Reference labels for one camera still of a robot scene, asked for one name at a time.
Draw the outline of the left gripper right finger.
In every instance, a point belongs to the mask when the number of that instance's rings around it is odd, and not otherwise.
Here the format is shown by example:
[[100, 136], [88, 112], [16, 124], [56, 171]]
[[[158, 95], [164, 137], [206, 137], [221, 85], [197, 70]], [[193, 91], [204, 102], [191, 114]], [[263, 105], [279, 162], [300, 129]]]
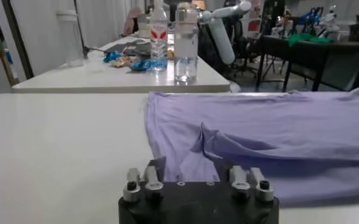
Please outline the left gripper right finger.
[[274, 190], [271, 183], [262, 174], [260, 168], [243, 169], [224, 159], [213, 162], [220, 181], [228, 182], [233, 190], [233, 196], [249, 199], [254, 197], [258, 201], [273, 201]]

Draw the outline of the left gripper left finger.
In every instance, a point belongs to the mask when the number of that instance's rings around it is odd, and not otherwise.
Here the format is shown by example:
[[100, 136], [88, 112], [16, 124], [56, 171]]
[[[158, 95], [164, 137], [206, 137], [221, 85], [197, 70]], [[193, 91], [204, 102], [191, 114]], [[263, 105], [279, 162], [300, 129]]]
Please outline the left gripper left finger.
[[123, 189], [123, 200], [136, 203], [141, 200], [141, 193], [149, 201], [160, 201], [163, 198], [163, 179], [166, 157], [150, 160], [141, 179], [137, 168], [130, 168], [127, 172], [127, 183]]

